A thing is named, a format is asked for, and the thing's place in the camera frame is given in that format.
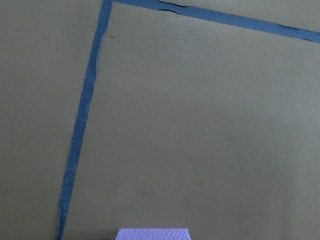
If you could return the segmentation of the purple block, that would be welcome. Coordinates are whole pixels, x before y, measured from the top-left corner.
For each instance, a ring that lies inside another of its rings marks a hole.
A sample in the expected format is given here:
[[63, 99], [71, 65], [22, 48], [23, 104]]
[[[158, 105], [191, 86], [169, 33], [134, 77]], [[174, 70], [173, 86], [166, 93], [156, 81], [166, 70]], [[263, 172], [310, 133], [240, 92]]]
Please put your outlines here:
[[191, 240], [187, 228], [121, 228], [116, 240]]

